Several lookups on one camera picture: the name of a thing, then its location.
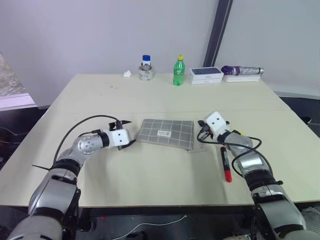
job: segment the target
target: bottle label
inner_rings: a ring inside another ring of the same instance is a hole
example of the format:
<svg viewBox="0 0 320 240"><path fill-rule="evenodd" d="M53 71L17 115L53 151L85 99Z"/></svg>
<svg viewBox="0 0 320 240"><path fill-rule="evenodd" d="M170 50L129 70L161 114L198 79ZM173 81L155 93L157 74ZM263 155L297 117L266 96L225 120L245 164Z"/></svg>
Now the bottle label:
<svg viewBox="0 0 320 240"><path fill-rule="evenodd" d="M158 130L157 135L160 136L160 137L171 138L171 131Z"/></svg>
<svg viewBox="0 0 320 240"><path fill-rule="evenodd" d="M185 72L181 71L181 70L174 70L173 72L174 72L175 75L183 75L183 74L185 74Z"/></svg>

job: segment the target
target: black cable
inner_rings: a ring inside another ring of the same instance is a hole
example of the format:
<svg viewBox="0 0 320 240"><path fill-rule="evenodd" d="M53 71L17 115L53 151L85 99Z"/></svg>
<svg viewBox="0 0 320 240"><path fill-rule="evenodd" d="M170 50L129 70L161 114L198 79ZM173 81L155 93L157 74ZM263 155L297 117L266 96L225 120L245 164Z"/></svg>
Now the black cable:
<svg viewBox="0 0 320 240"><path fill-rule="evenodd" d="M3 126L0 126L0 129L7 130L9 133L11 133L11 134L13 134L13 135L15 135L15 136L18 136L18 134L17 134L17 133L15 133L15 132L11 131L9 128L6 128L6 127L3 127Z"/></svg>
<svg viewBox="0 0 320 240"><path fill-rule="evenodd" d="M91 132L91 131L83 132L83 133L81 133L78 137L81 137L81 136L86 135L86 134L92 134L92 132Z"/></svg>
<svg viewBox="0 0 320 240"><path fill-rule="evenodd" d="M249 151L246 151L244 153L241 153L240 155L236 156L232 162L231 162L231 166L232 166L232 169L236 172L236 174L238 174L239 176L243 177L242 174L240 172L238 172L238 170L235 168L235 162L238 158L242 157L243 155L246 155L250 152L252 152L253 150L256 150L258 147L260 147L260 145L262 144L262 140L259 139L259 138L256 138L256 137L252 137L252 136L249 136L250 139L253 139L253 140L257 140L259 143L252 149L250 149Z"/></svg>
<svg viewBox="0 0 320 240"><path fill-rule="evenodd" d="M62 144L64 143L64 141L66 140L66 138L68 137L68 135L72 132L73 129L75 129L77 126L79 126L80 124L82 124L83 122L89 120L89 119L93 119L93 118L109 118L109 119L114 119L116 121L119 121L116 117L114 116L108 116L108 115L93 115L93 116L89 116L81 121L79 121L77 124L75 124L72 128L70 128L70 130L64 135L64 137L62 138L55 154L54 154L54 158L53 158L53 163L56 163L57 161L57 157L58 157L58 154L59 154L59 151L61 149L61 146Z"/></svg>
<svg viewBox="0 0 320 240"><path fill-rule="evenodd" d="M32 164L32 166L33 166L33 167L36 167L36 168L44 169L44 170L47 170L47 171L50 170L49 168L46 168L46 167L44 167L44 166L38 166L38 165L33 165L33 164Z"/></svg>
<svg viewBox="0 0 320 240"><path fill-rule="evenodd" d="M12 142L12 141L2 141L2 140L0 140L0 143L3 143L3 144L20 144L21 142Z"/></svg>
<svg viewBox="0 0 320 240"><path fill-rule="evenodd" d="M250 153L250 152L252 152L252 151L255 152L255 153L257 153L260 157L263 158L263 160L265 161L265 163L268 165L268 167L269 167L269 169L270 169L271 175L274 175L274 174L273 174L273 171L272 171L272 168L271 168L271 165L270 165L270 163L268 162L267 158L266 158L261 152L257 151L257 148L260 147L260 145L262 144L262 140L261 140L261 139L256 138L256 137L249 137L250 139L259 141L259 143L258 143L255 147L250 147L250 146L246 146L246 145L242 145L242 144L238 144L238 143L229 143L229 142L220 142L220 141L203 141L203 140L201 140L201 139L199 138L199 136L200 136L201 133L202 133L202 132L200 131L200 132L198 133L198 135L196 136L196 139L197 139L200 143L204 143L204 144L218 144L218 145L229 145L229 146L237 146L237 147L242 147L242 148L249 149L249 151L246 151L246 152L244 152L244 153L241 153L240 155L236 156L236 157L232 160L232 163L231 163L232 168L233 168L233 170L234 170L239 176L243 177L242 174L239 173L239 172L235 169L235 167L234 167L235 161L236 161L238 158L240 158L240 157L242 157L242 156L244 156L244 155L246 155L246 154L248 154L248 153Z"/></svg>

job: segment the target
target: gray plaid pouch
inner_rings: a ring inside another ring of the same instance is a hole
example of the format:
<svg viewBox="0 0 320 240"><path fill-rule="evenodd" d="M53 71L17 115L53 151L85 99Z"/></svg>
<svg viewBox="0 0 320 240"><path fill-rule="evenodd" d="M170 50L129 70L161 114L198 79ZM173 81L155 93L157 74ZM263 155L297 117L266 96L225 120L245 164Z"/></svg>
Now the gray plaid pouch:
<svg viewBox="0 0 320 240"><path fill-rule="evenodd" d="M194 122L144 119L137 140L191 151L194 146Z"/></svg>

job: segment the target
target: blue jar lid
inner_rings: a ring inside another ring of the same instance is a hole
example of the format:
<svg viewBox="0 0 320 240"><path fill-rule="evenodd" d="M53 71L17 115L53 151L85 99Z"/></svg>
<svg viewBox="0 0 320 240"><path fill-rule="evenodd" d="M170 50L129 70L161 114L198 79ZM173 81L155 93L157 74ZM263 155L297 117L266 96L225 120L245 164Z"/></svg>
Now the blue jar lid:
<svg viewBox="0 0 320 240"><path fill-rule="evenodd" d="M150 61L150 55L143 55L142 60L143 61Z"/></svg>

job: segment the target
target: red marker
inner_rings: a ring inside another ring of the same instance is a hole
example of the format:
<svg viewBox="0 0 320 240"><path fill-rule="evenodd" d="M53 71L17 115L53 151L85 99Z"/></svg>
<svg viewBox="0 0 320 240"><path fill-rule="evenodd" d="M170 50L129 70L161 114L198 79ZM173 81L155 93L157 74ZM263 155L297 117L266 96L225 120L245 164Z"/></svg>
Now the red marker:
<svg viewBox="0 0 320 240"><path fill-rule="evenodd" d="M231 183L232 182L232 177L231 177L231 171L230 171L230 165L229 165L229 159L228 159L227 150L226 150L226 148L224 146L222 146L220 148L220 151L221 151L221 157L222 157L225 180L228 183Z"/></svg>

